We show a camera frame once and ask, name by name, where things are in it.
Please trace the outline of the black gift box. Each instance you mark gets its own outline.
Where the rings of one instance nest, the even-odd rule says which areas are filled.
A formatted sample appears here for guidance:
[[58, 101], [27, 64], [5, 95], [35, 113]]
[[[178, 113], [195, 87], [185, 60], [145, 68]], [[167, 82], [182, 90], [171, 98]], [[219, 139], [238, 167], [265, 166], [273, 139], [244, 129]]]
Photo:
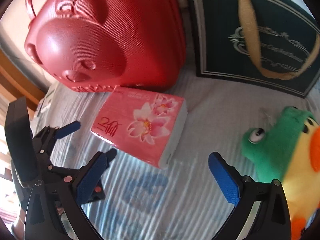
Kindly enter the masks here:
[[196, 74], [301, 98], [319, 79], [319, 24], [292, 0], [188, 0]]

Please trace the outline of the pink tissue pack rear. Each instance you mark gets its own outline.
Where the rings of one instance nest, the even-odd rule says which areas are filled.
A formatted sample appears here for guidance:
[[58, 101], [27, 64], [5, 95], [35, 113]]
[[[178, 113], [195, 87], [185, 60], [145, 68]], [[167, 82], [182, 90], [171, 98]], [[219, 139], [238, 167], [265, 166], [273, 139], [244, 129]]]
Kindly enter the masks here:
[[166, 169], [187, 114], [182, 97], [117, 87], [101, 107], [91, 132], [145, 163]]

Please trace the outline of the yellow duck plush green hood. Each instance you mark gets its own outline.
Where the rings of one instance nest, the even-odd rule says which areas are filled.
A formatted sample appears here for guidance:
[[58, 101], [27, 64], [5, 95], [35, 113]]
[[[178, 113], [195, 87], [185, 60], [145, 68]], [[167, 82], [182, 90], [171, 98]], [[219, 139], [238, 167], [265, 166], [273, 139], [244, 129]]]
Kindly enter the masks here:
[[281, 181], [291, 238], [300, 239], [319, 208], [319, 124], [313, 114], [285, 107], [269, 130], [251, 128], [243, 135], [241, 153], [254, 164], [260, 182]]

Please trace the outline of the red bear suitcase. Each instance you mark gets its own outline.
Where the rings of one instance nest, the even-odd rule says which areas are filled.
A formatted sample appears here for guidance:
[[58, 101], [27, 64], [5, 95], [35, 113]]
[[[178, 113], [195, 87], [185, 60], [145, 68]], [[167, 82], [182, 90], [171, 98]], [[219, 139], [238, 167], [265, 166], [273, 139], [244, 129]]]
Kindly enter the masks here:
[[185, 62], [177, 0], [46, 0], [30, 18], [28, 56], [76, 92], [165, 91]]

